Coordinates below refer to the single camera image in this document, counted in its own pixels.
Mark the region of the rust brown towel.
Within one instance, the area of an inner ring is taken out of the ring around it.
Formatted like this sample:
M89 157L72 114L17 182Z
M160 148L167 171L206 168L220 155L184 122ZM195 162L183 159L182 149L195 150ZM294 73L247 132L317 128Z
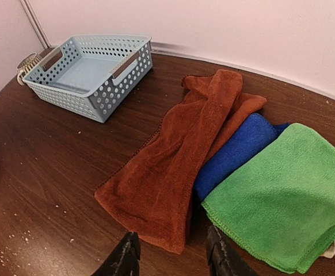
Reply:
M182 79L184 99L156 132L95 192L122 226L169 252L183 252L189 235L192 189L201 167L266 99L243 92L242 75L218 70Z

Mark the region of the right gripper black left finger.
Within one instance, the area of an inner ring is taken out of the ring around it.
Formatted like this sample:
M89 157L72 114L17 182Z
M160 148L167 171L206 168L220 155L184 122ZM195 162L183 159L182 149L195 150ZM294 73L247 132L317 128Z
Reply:
M128 232L92 276L139 275L140 252L141 249L138 234L136 232Z

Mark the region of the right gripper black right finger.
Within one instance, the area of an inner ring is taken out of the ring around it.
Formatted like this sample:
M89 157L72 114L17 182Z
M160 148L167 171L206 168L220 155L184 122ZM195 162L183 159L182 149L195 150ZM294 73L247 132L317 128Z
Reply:
M215 225L208 229L206 254L210 275L258 276L232 248L229 237Z

